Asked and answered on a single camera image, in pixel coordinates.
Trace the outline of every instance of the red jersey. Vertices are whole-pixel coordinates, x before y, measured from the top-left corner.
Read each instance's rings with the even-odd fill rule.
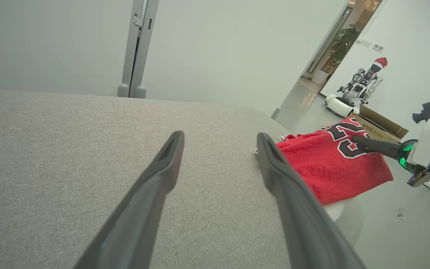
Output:
[[[289,136],[277,145],[320,203],[326,205],[393,180],[383,155],[353,143],[352,136],[369,137],[355,118],[314,133]]]

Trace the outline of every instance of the green light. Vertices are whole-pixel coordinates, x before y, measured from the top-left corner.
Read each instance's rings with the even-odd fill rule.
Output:
[[[399,164],[401,164],[402,167],[406,168],[406,158],[399,159]]]
[[[403,151],[410,151],[410,150],[412,150],[412,147],[414,147],[414,144],[408,145],[405,148],[403,148],[402,150]]]

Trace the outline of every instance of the potted plant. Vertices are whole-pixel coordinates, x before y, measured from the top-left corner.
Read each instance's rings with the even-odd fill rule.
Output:
[[[321,69],[315,70],[312,82],[321,85],[330,74],[338,67],[339,63],[348,53],[349,48],[354,44],[356,38],[361,33],[358,25],[350,24],[349,28],[342,29],[340,36],[333,41],[330,58],[324,63]]]

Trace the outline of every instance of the jersey number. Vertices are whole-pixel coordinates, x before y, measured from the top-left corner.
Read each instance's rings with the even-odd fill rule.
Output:
[[[369,138],[369,135],[365,132],[363,127],[360,126],[356,119],[349,119],[353,123],[342,122],[335,124],[327,129],[325,132],[328,132],[333,137],[333,141],[339,141],[338,143],[338,151],[345,157],[349,159],[354,159],[356,157],[374,153],[370,148],[360,145],[357,143],[353,143],[351,139],[348,138],[346,132],[360,133],[363,132],[365,138]]]

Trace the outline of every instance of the green plant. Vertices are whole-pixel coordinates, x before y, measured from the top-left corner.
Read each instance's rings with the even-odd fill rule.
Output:
[[[349,28],[339,31],[340,36],[333,41],[331,47],[330,58],[324,63],[321,70],[329,73],[329,71],[338,67],[339,63],[348,53],[349,48],[353,45],[361,33],[361,28],[358,25],[350,24]]]

